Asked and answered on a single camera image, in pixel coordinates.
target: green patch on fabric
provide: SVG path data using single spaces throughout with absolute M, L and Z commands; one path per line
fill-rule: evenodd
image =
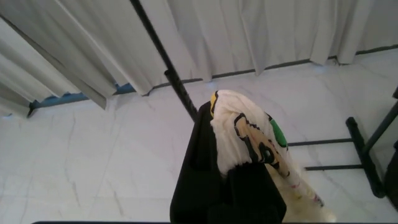
M 286 138 L 285 138 L 282 130 L 279 128 L 278 124 L 275 122 L 274 119 L 270 120 L 269 122 L 271 123 L 272 128 L 274 129 L 274 135 L 275 135 L 276 141 L 278 142 L 278 145 L 280 147 L 287 147 Z

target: black rack leg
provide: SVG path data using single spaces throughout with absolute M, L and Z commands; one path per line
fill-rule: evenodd
M 146 31 L 149 34 L 150 39 L 153 41 L 157 51 L 159 52 L 160 56 L 162 57 L 164 63 L 166 64 L 167 70 L 165 71 L 164 75 L 167 77 L 169 83 L 173 87 L 175 93 L 180 98 L 180 101 L 184 105 L 185 109 L 188 111 L 189 115 L 191 116 L 193 122 L 195 122 L 198 110 L 192 103 L 191 98 L 189 97 L 184 85 L 181 82 L 180 77 L 178 77 L 177 71 L 175 70 L 172 61 L 170 60 L 169 56 L 167 55 L 166 50 L 164 49 L 159 37 L 156 34 L 156 31 L 150 20 L 145 13 L 144 8 L 142 7 L 139 0 L 130 0 L 132 6 L 137 12 L 142 25 L 144 25 Z
M 358 124 L 353 117 L 350 117 L 346 121 L 349 133 L 353 138 L 356 152 L 358 153 L 359 159 L 363 165 L 366 177 L 368 178 L 374 196 L 383 198 L 386 193 L 384 187 L 380 181 L 380 178 L 376 172 L 376 166 L 374 165 L 369 152 L 373 145 L 377 142 L 380 136 L 386 131 L 388 126 L 393 122 L 395 117 L 398 115 L 398 102 L 392 107 L 387 116 L 383 119 L 382 123 L 370 137 L 369 141 L 365 144 L 361 133 L 358 129 Z

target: floor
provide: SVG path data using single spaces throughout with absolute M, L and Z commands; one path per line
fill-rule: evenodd
M 311 63 L 186 84 L 199 107 L 213 91 L 236 90 L 264 108 L 289 142 L 349 138 L 354 116 L 365 138 L 395 100 L 398 50 L 352 65 Z M 89 101 L 0 119 L 0 223 L 39 220 L 168 221 L 193 122 L 171 87 L 115 96 L 105 111 Z M 394 121 L 373 152 L 381 174 L 394 152 Z M 359 164 L 352 143 L 292 147 L 303 166 Z M 308 172 L 338 222 L 398 222 L 372 195 L 361 169 Z

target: curtain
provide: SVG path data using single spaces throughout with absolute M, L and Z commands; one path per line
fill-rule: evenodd
M 128 0 L 0 4 L 9 22 L 2 22 L 7 36 L 0 37 L 0 63 L 7 71 L 0 70 L 0 83 L 27 101 L 82 92 L 105 108 L 115 84 L 130 83 L 145 95 L 167 82 L 166 67 Z
M 394 0 L 141 2 L 183 78 L 332 55 L 352 63 L 359 50 L 398 44 Z

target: black metal frame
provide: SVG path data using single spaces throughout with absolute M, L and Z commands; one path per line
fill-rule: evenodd
M 164 72 L 164 75 L 167 77 L 170 85 L 173 87 L 177 96 L 180 98 L 180 101 L 184 105 L 185 109 L 191 116 L 192 120 L 195 121 L 197 117 L 197 109 L 192 103 L 181 79 L 179 78 L 177 71 L 175 70 L 167 52 L 165 51 L 159 37 L 156 34 L 150 20 L 145 13 L 144 8 L 142 7 L 139 0 L 130 0 L 134 9 L 136 10 L 140 20 L 142 21 L 146 31 L 148 32 L 151 40 L 153 41 L 157 51 L 162 57 L 164 63 L 166 64 L 167 70 Z M 342 142 L 353 142 L 358 153 L 358 156 L 361 160 L 361 164 L 353 164 L 353 165 L 341 165 L 341 166 L 315 166 L 315 167 L 306 167 L 306 170 L 339 170 L 339 169 L 364 169 L 366 173 L 366 177 L 370 183 L 373 194 L 376 197 L 382 198 L 385 196 L 384 187 L 381 184 L 380 178 L 377 175 L 376 167 L 373 164 L 372 159 L 369 156 L 369 152 L 376 141 L 380 138 L 383 132 L 387 129 L 387 127 L 392 123 L 394 118 L 398 114 L 398 103 L 394 105 L 391 109 L 390 113 L 386 116 L 384 121 L 380 124 L 380 126 L 376 129 L 376 132 L 371 136 L 369 141 L 365 144 L 362 138 L 361 133 L 359 132 L 358 125 L 354 118 L 350 117 L 346 121 L 346 125 L 349 129 L 351 138 L 347 139 L 331 139 L 331 140 L 322 140 L 322 141 L 307 141 L 307 142 L 294 142 L 290 143 L 290 147 L 294 146 L 309 146 L 315 144 L 331 144 L 331 143 L 342 143 Z

